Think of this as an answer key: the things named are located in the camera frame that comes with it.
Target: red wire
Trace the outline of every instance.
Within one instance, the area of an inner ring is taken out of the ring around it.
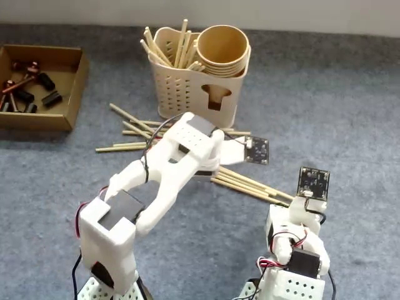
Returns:
[[[88,204],[88,202],[83,202],[79,207],[77,208],[76,214],[75,214],[75,233],[76,237],[79,239],[81,237],[81,234],[79,233],[79,213],[81,212],[82,208]]]

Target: black wire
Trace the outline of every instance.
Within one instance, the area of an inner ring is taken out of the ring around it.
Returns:
[[[267,269],[267,268],[265,267],[264,270],[262,271],[260,280],[258,281],[257,286],[256,286],[256,291],[254,292],[254,294],[252,295],[252,297],[251,297],[249,300],[253,300],[254,297],[256,297],[258,287],[259,287],[259,285],[260,285],[260,283],[261,283],[261,280],[262,280],[263,277],[264,277],[264,273],[265,273],[266,269]]]
[[[147,156],[147,152],[152,144],[152,142],[154,141],[154,139],[157,136],[157,133],[160,132],[160,130],[165,127],[166,124],[168,124],[169,122],[171,122],[172,120],[175,120],[176,118],[182,116],[184,114],[184,112],[177,114],[176,116],[170,117],[168,120],[165,120],[160,126],[158,126],[158,128],[155,130],[155,132],[152,134],[152,136],[150,137],[150,139],[147,141],[146,143],[146,148],[144,148],[143,151],[143,156],[144,156],[144,170],[146,172],[146,181],[145,183],[147,183],[149,181],[149,165],[148,165],[148,156]]]
[[[75,272],[76,268],[79,266],[79,263],[82,259],[82,253],[79,253],[79,257],[77,258],[74,267],[72,268],[72,283],[74,284],[74,300],[78,300],[78,288],[76,287],[76,277]]]
[[[329,275],[329,278],[331,279],[331,282],[332,282],[332,300],[335,300],[336,299],[336,283],[335,283],[335,280],[333,279],[331,270],[329,270],[327,272],[327,274]]]
[[[320,211],[313,211],[312,209],[308,209],[308,202],[309,202],[309,198],[306,198],[306,201],[304,202],[304,209],[308,212],[308,213],[312,213],[312,214],[317,214],[319,216],[322,217],[322,219],[320,220],[320,224],[324,224],[326,221],[326,215],[323,212]]]

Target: paper cup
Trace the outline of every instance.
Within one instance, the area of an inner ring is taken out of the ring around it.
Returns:
[[[197,39],[197,53],[208,74],[235,75],[246,66],[248,49],[247,36],[233,26],[209,27]]]

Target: white perforated base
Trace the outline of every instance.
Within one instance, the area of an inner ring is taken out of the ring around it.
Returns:
[[[325,281],[279,271],[273,287],[276,299],[287,300],[321,300],[323,298]]]
[[[114,300],[144,300],[136,282],[124,296],[119,296],[103,291],[94,277],[89,278],[77,298],[78,300],[110,300],[112,296],[114,296]]]
[[[255,291],[256,286],[252,282],[246,282],[238,298],[243,298],[243,300],[251,299]],[[253,300],[259,300],[259,293],[255,295]]]

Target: black plastic part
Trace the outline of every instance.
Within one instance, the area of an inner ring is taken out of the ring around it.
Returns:
[[[38,106],[33,103],[29,103],[24,110],[24,113],[26,114],[34,114],[38,110]]]
[[[1,108],[2,113],[6,113],[10,110],[10,104],[8,102],[4,102]]]
[[[100,279],[106,286],[114,288],[114,280],[112,279],[110,273],[108,273],[106,267],[104,267],[100,262],[94,264],[91,269],[93,275]]]
[[[99,221],[99,224],[107,230],[111,230],[123,217],[134,223],[139,213],[144,209],[144,204],[126,191],[120,191],[114,197],[108,199],[107,204],[111,208]]]
[[[286,270],[310,278],[317,278],[319,270],[319,255],[294,247]]]
[[[37,81],[40,82],[40,84],[47,90],[47,91],[52,91],[53,89],[56,88],[55,83],[53,80],[50,79],[50,77],[46,73],[40,73],[37,75]]]
[[[311,199],[328,200],[329,171],[301,167],[299,183],[297,184],[297,196],[304,197],[305,191],[312,191]]]
[[[30,92],[24,91],[23,89],[17,89],[12,93],[15,98],[24,101],[26,104],[32,103],[35,100],[35,96]]]
[[[246,136],[244,160],[248,163],[268,164],[269,163],[269,141],[261,137]]]
[[[203,117],[199,117],[196,115],[191,120],[189,120],[187,124],[204,133],[206,136],[211,136],[216,128],[215,125],[210,121],[207,121]]]
[[[46,97],[44,97],[42,99],[42,103],[44,106],[46,106],[48,108],[62,100],[63,100],[63,97],[57,91],[54,91],[50,95],[47,95]]]

